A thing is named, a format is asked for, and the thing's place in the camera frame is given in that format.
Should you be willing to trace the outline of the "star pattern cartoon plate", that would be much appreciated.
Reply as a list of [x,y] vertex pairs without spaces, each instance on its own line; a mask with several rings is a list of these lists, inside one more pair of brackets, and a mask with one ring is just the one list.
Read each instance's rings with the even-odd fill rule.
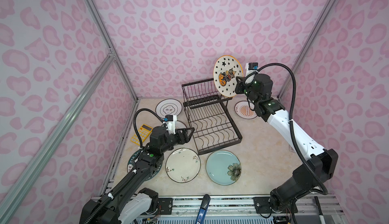
[[237,77],[243,76],[243,69],[237,59],[224,55],[217,59],[213,69],[213,81],[217,91],[224,97],[236,96]]

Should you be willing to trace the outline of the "light green flower plate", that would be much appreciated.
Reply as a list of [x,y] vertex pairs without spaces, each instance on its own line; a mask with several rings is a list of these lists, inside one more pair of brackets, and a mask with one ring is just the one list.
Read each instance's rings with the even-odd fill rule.
[[206,171],[214,183],[226,186],[238,181],[242,173],[242,166],[235,154],[230,151],[219,150],[208,157]]

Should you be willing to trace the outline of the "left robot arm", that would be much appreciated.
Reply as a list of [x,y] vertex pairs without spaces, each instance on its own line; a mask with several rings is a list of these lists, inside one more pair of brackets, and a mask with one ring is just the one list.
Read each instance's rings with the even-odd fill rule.
[[164,161],[164,153],[188,143],[194,128],[170,133],[165,127],[152,130],[150,142],[139,153],[132,170],[98,201],[90,200],[82,209],[80,224],[131,224],[143,213],[158,213],[158,193],[144,188],[135,193]]

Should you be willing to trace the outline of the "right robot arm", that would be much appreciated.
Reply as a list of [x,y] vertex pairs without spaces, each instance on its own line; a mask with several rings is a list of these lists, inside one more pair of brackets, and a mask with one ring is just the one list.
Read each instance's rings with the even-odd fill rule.
[[282,185],[272,190],[269,207],[274,212],[292,210],[298,199],[310,193],[327,195],[324,183],[333,177],[338,160],[335,150],[327,150],[313,140],[294,120],[292,110],[271,96],[273,81],[268,75],[254,74],[251,82],[237,77],[235,92],[244,94],[254,105],[254,112],[276,129],[293,147],[302,165]]

